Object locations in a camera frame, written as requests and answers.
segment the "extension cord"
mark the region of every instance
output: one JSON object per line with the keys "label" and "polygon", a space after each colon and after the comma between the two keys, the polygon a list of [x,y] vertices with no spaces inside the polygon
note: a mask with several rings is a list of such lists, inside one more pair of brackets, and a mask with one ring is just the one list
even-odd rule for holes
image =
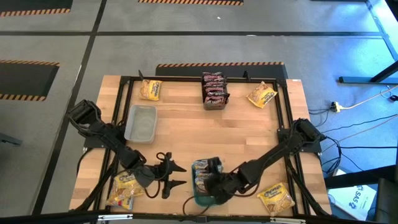
{"label": "extension cord", "polygon": [[355,104],[354,106],[350,106],[350,107],[347,107],[347,108],[345,108],[344,106],[341,106],[337,101],[334,101],[334,102],[331,103],[330,109],[331,109],[333,112],[335,112],[335,113],[340,113],[341,110],[352,109],[352,108],[354,108],[354,107],[356,107],[356,106],[359,106],[359,105],[361,105],[361,104],[363,104],[363,103],[365,103],[365,102],[367,102],[367,101],[369,101],[369,100],[371,100],[371,99],[373,99],[373,98],[375,98],[375,97],[377,97],[377,96],[382,95],[383,93],[390,92],[391,90],[393,90],[393,89],[395,89],[395,88],[397,88],[397,87],[398,87],[398,85],[396,85],[394,88],[391,88],[391,89],[389,89],[389,90],[380,92],[379,94],[374,95],[374,96],[370,97],[370,98],[367,99],[367,100],[364,100],[364,101],[362,101],[362,102],[360,102],[360,103]]}
{"label": "extension cord", "polygon": [[331,102],[330,109],[335,113],[340,113],[345,108],[339,105],[338,102]]}

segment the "black clamp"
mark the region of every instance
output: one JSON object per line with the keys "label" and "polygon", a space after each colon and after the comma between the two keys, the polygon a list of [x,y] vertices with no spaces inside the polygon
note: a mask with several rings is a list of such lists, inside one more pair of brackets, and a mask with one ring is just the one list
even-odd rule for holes
{"label": "black clamp", "polygon": [[159,153],[156,157],[161,160],[160,164],[154,166],[148,166],[149,169],[155,174],[157,178],[161,178],[158,181],[164,182],[163,190],[162,190],[162,198],[166,199],[170,196],[170,191],[172,188],[187,183],[184,180],[169,180],[170,174],[172,172],[186,172],[184,168],[176,165],[176,163],[171,160],[172,153],[168,152],[165,154],[164,158],[159,158]]}

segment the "floor mat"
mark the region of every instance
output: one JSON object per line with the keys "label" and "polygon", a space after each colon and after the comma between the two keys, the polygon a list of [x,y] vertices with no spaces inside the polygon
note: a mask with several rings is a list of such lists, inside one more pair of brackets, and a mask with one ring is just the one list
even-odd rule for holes
{"label": "floor mat", "polygon": [[58,69],[57,62],[0,60],[0,100],[44,101]]}
{"label": "floor mat", "polygon": [[2,0],[0,17],[68,13],[73,0]]}
{"label": "floor mat", "polygon": [[141,3],[166,3],[166,4],[211,4],[221,6],[242,6],[243,0],[138,0]]}

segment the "snack bag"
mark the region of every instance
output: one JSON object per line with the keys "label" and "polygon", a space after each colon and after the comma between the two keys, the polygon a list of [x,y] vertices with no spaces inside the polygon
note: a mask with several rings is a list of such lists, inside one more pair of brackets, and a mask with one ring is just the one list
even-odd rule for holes
{"label": "snack bag", "polygon": [[272,217],[295,205],[292,197],[282,183],[275,184],[263,190],[257,194],[257,197],[261,199]]}
{"label": "snack bag", "polygon": [[261,84],[246,97],[252,102],[254,105],[264,108],[264,106],[274,97],[278,92],[269,88],[264,82]]}
{"label": "snack bag", "polygon": [[120,206],[132,210],[133,197],[144,194],[144,188],[139,185],[134,174],[122,172],[114,178],[111,194],[107,205]]}
{"label": "snack bag", "polygon": [[139,92],[139,98],[144,100],[159,100],[160,85],[163,81],[143,80]]}

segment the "green container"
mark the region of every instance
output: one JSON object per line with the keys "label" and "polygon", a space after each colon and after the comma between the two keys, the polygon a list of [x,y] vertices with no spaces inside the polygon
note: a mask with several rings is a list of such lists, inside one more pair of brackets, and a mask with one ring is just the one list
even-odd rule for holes
{"label": "green container", "polygon": [[193,196],[195,196],[195,202],[203,207],[216,205],[216,201],[213,196],[209,196],[207,193],[197,191],[197,185],[195,184],[195,168],[192,165],[192,185],[193,185]]}

